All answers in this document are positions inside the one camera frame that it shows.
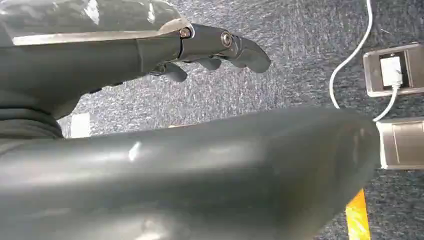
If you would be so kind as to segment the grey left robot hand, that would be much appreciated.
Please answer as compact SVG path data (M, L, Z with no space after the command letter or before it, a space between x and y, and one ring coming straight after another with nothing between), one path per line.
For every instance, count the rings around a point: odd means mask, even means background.
M264 73L254 41L166 0L0 3L3 240L309 240L379 159L376 124L327 107L66 139L81 96L179 63Z

